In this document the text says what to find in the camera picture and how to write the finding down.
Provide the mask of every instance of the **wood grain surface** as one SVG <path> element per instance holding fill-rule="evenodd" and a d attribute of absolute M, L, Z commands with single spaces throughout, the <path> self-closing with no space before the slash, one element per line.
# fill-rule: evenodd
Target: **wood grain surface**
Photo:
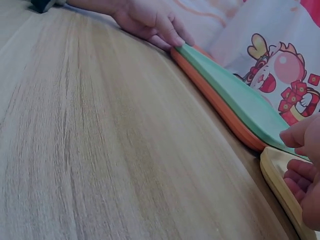
<path fill-rule="evenodd" d="M 164 53 L 0 1 L 1 240 L 295 240 L 259 160 Z"/>

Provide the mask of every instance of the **fingernail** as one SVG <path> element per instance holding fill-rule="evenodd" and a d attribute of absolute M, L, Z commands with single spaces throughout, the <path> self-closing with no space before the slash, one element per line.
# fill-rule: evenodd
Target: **fingernail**
<path fill-rule="evenodd" d="M 281 138 L 281 140 L 282 140 L 282 137 L 283 137 L 283 135 L 284 135 L 285 133 L 286 133 L 286 130 L 280 132 L 279 137 Z"/>
<path fill-rule="evenodd" d="M 179 37 L 179 36 L 175 39 L 175 42 L 176 42 L 176 44 L 179 45 L 179 46 L 182 46 L 183 44 L 186 43 L 186 42 L 185 42 L 181 37 Z"/>

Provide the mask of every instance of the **cartoon print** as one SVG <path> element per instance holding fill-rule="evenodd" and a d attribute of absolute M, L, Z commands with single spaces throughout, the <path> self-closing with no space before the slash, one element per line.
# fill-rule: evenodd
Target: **cartoon print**
<path fill-rule="evenodd" d="M 278 98 L 279 95 L 274 94 L 281 91 L 277 110 L 290 126 L 311 116 L 320 101 L 320 93 L 311 86 L 318 86 L 320 76 L 310 74 L 304 82 L 307 76 L 305 60 L 291 43 L 286 46 L 280 42 L 278 46 L 268 48 L 266 40 L 257 33 L 251 42 L 247 52 L 256 63 L 244 77 L 235 75 L 264 95 L 272 93 L 271 100 Z"/>

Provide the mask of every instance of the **hand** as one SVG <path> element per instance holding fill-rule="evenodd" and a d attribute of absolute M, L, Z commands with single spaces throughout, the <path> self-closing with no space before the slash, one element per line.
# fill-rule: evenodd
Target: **hand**
<path fill-rule="evenodd" d="M 311 103 L 311 100 L 312 100 L 312 94 L 307 93 L 307 94 L 303 95 L 302 100 L 301 100 L 301 105 L 306 108 Z"/>
<path fill-rule="evenodd" d="M 292 125 L 280 137 L 285 145 L 313 163 L 291 160 L 284 181 L 301 205 L 305 225 L 320 231 L 320 115 Z"/>
<path fill-rule="evenodd" d="M 161 0 L 126 0 L 112 17 L 125 31 L 165 51 L 195 44 L 181 20 Z"/>

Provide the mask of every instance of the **bed sheet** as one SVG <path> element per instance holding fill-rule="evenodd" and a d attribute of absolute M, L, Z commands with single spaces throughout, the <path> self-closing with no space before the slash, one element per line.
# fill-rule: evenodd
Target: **bed sheet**
<path fill-rule="evenodd" d="M 246 0 L 162 0 L 183 21 L 196 44 L 209 51 Z"/>

